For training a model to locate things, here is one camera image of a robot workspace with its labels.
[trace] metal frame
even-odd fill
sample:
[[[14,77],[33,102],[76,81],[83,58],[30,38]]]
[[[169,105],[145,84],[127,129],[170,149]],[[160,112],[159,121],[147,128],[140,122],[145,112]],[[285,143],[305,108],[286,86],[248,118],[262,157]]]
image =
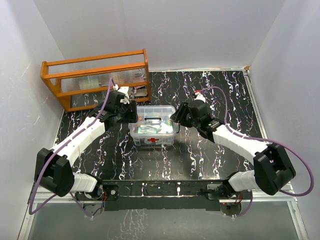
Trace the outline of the metal frame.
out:
[[[248,88],[248,93],[250,95],[250,99],[253,105],[253,109],[258,121],[258,125],[261,131],[261,134],[264,138],[267,138],[267,134],[264,128],[264,124],[262,122],[261,119],[261,115],[253,94],[253,90],[252,90],[252,86],[251,86],[251,81],[248,75],[248,72],[243,69],[243,68],[190,68],[190,69],[172,69],[172,70],[152,70],[149,72],[175,72],[175,71],[242,71],[243,75],[244,75],[244,79],[245,79],[245,83],[246,86]],[[294,192],[291,183],[288,183],[284,188],[284,190],[288,191],[288,192]],[[270,196],[267,195],[266,193],[262,192],[261,190],[257,190],[257,191],[252,191],[253,193],[253,201],[254,202],[287,202],[288,204],[288,208],[289,211],[291,213],[291,217],[292,217],[292,221],[295,227],[295,230],[297,232],[298,235],[298,239],[299,240],[308,240],[308,234],[307,231],[305,229],[303,220],[301,218],[299,209],[298,209],[298,205],[297,205],[297,198],[296,197],[292,197],[286,194],[283,194],[281,192],[278,192],[277,194],[275,194],[274,196]],[[40,187],[37,191],[37,195],[35,197],[34,200],[34,205],[33,205],[33,209],[35,209],[37,207],[37,204],[42,203],[44,200],[46,200],[48,197],[50,197],[52,195],[51,192],[49,192],[48,190],[46,190],[43,187]],[[229,202],[233,202],[234,200],[230,200],[230,199],[224,199],[224,200],[220,200],[221,203],[229,203]],[[52,199],[50,201],[50,203],[54,203],[54,204],[62,204],[62,203],[74,203],[73,199],[71,198],[71,196],[69,194],[67,194],[64,197],[56,197],[54,199]],[[86,200],[86,201],[80,201],[80,203],[82,204],[100,204],[101,201],[97,201],[97,200]],[[18,240],[25,240],[28,239],[30,230],[31,230],[31,226],[32,226],[32,222],[34,220],[34,215],[29,215],[28,213],[28,209],[26,211],[22,226],[21,226],[21,230],[18,236]]]

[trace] box handle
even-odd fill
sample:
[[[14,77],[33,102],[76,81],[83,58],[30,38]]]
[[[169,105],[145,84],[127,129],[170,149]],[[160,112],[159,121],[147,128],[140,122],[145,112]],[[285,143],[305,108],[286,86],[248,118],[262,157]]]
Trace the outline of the box handle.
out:
[[[159,120],[161,121],[161,117],[145,117],[144,120]]]

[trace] black marble surface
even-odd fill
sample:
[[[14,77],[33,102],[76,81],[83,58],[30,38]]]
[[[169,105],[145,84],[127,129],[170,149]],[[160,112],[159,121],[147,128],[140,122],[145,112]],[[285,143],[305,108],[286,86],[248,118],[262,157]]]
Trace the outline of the black marble surface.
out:
[[[217,86],[228,97],[230,125],[253,137],[261,137],[242,71],[151,72],[152,100],[142,104],[172,105],[192,101],[196,90]],[[79,97],[73,106],[101,102],[104,94]],[[216,90],[205,93],[216,118],[223,119],[225,103]],[[64,113],[56,143],[82,124],[86,111]],[[133,144],[127,124],[110,128],[74,163],[76,173],[90,173],[103,180],[223,179],[235,171],[251,169],[243,157],[202,138],[196,129],[181,127],[173,146],[139,147]]]

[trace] white enclosure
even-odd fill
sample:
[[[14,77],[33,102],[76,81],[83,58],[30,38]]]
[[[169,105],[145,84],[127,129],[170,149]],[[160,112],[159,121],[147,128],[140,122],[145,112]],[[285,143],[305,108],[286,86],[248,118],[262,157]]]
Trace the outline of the white enclosure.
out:
[[[0,3],[0,239],[15,239],[36,156],[50,149],[62,107],[40,79],[42,61],[146,48],[150,70],[242,68],[268,137],[296,149],[315,174],[298,199],[319,238],[320,2],[318,0],[2,0]],[[309,186],[293,158],[297,193]]]
[[[32,0],[0,3],[0,239],[17,239],[37,152],[51,148],[62,107],[40,79],[41,62],[63,59]]]
[[[284,0],[34,0],[66,59],[146,48],[151,70],[250,65]]]

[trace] wooden shelf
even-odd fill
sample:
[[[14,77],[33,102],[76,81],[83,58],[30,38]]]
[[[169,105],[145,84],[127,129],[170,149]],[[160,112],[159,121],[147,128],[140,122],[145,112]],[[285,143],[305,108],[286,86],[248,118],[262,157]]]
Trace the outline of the wooden shelf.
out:
[[[130,58],[130,56],[135,55],[142,55],[142,57],[132,57],[131,63],[127,61],[121,63],[121,58],[126,57]],[[119,58],[117,65],[110,66],[106,62],[107,59],[114,59]],[[99,61],[95,63],[87,63],[89,61]],[[54,72],[49,71],[49,68],[54,68]],[[86,76],[94,76],[94,75],[101,75],[101,74],[108,74],[110,73],[109,77],[113,77],[115,84],[119,87],[138,87],[138,86],[146,86],[148,96],[151,96],[151,83],[149,77],[149,66],[148,66],[148,58],[147,52],[145,49],[138,50],[138,51],[128,51],[128,52],[120,52],[120,53],[112,53],[106,55],[99,55],[99,56],[90,56],[90,57],[82,57],[76,59],[67,59],[61,61],[52,61],[52,62],[42,62],[40,77],[46,86],[50,89],[52,94],[57,98],[60,104],[63,106],[66,112],[70,111],[80,111],[80,110],[87,110],[93,109],[96,105],[90,106],[79,106],[79,107],[70,107],[71,106],[71,99],[74,95],[81,95],[81,94],[90,94],[96,92],[107,91],[107,86],[97,87],[97,88],[88,88],[88,89],[81,89],[81,90],[73,90],[68,92],[63,92],[63,81],[64,79],[72,78],[76,84],[79,84],[80,81],[77,77],[86,77]],[[140,75],[144,74],[146,79],[145,81],[140,82],[132,82],[137,77],[141,77]],[[151,97],[139,97],[136,99],[137,102],[144,102],[150,101]]]

